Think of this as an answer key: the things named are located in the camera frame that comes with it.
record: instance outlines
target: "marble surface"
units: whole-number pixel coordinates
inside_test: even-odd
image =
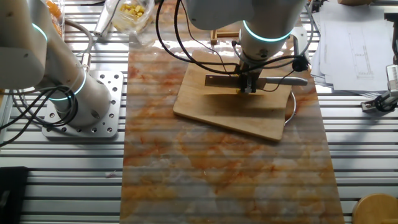
[[[172,35],[173,9],[165,3],[162,35],[182,55]],[[183,22],[184,45],[203,50]],[[192,31],[210,44],[209,32]],[[233,56],[231,40],[215,50]],[[283,50],[291,51],[291,43]],[[302,73],[308,86],[293,88],[297,114],[274,143],[175,116],[186,69],[158,41],[130,49],[121,223],[344,223],[309,72]],[[290,99],[287,118],[292,105]]]

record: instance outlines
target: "glowing blue ring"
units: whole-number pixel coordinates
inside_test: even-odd
[[[41,32],[43,34],[45,41],[48,42],[49,40],[48,40],[47,36],[45,35],[44,31],[36,24],[32,24],[32,25],[33,25],[33,27],[35,27],[35,29],[37,29],[39,32]]]
[[[83,86],[85,85],[85,83],[86,83],[86,71],[85,71],[85,78],[83,79],[83,83],[81,84],[81,86],[79,87],[79,89],[75,92],[75,95],[77,95],[77,94],[80,92],[80,90],[83,88]],[[50,99],[50,100],[53,100],[53,101],[62,101],[62,100],[67,100],[68,98],[70,98],[70,96],[64,97],[64,98],[62,98],[62,99],[53,99],[53,98],[49,98],[49,99]]]
[[[249,26],[246,24],[246,21],[243,21],[243,25],[244,28],[246,28],[246,30],[249,32],[250,35],[252,35],[254,38],[264,41],[264,42],[278,42],[280,40],[284,40],[286,39],[291,33],[292,31],[290,31],[288,34],[284,35],[283,37],[279,37],[279,38],[265,38],[265,37],[260,37],[259,35],[255,34],[253,31],[251,31],[249,29]]]

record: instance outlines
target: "metal slat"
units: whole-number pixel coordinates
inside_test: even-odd
[[[101,224],[115,224],[119,222],[101,222]],[[20,222],[20,224],[50,224],[49,222]],[[51,224],[98,224],[98,222],[51,222]]]
[[[121,186],[43,186],[26,187],[25,197],[46,198],[115,198],[120,200]]]
[[[397,170],[398,159],[332,159],[335,170]]]
[[[123,158],[29,158],[0,157],[2,166],[26,166],[31,169],[121,170]]]
[[[366,144],[383,143],[395,144],[397,142],[397,133],[392,132],[327,132],[329,144]]]
[[[123,158],[123,150],[2,150],[0,152],[5,157],[120,157]]]
[[[28,184],[49,184],[49,185],[121,185],[121,177],[106,178],[103,172],[102,177],[28,177]]]
[[[120,200],[24,200],[24,213],[113,213],[120,211]]]
[[[122,172],[115,172],[117,176],[121,176]],[[104,177],[104,172],[95,171],[30,171],[29,177]]]
[[[84,222],[87,224],[88,222],[94,222],[98,224],[98,222],[109,222],[109,223],[119,223],[119,216],[110,215],[110,216],[88,216],[88,215],[22,215],[21,223],[45,223],[49,224],[49,222],[53,222],[54,220],[62,221],[62,222]]]
[[[384,193],[398,197],[398,186],[384,187],[362,187],[358,191],[357,187],[338,187],[340,198],[362,198],[373,193]],[[46,186],[28,185],[25,197],[42,198],[120,198],[121,186]]]
[[[10,139],[14,137],[16,134],[18,134],[18,131],[8,131],[4,135],[5,139]],[[42,132],[26,132],[22,134],[22,136],[18,139],[16,139],[14,142],[21,144],[31,144],[32,142],[36,142],[38,144],[42,143],[45,144],[49,140],[42,134]],[[76,144],[81,144],[82,142],[84,143],[92,143],[92,144],[98,144],[99,142],[106,142],[107,144],[113,143],[113,144],[123,144],[124,143],[124,132],[120,132],[117,136],[116,139],[95,139],[95,140],[90,140],[90,139],[77,139],[75,141]]]

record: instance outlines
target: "wooden disc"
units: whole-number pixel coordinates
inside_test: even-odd
[[[390,195],[368,195],[353,210],[353,224],[382,224],[393,220],[398,221],[398,200]]]

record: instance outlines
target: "knife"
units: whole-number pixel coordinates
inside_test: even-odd
[[[258,90],[263,90],[267,83],[305,86],[308,84],[308,80],[298,77],[261,77],[256,82],[256,88]],[[205,86],[240,88],[239,77],[229,77],[226,75],[206,75]]]

